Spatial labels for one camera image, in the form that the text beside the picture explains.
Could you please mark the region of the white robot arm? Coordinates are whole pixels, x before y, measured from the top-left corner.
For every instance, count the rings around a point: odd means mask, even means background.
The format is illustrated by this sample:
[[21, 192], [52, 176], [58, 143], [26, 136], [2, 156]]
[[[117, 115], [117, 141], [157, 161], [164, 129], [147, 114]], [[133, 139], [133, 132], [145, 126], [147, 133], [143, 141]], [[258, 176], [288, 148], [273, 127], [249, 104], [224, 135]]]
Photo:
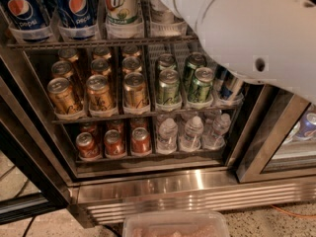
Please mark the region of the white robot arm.
[[316, 103], [316, 5], [309, 0], [161, 0], [217, 63]]

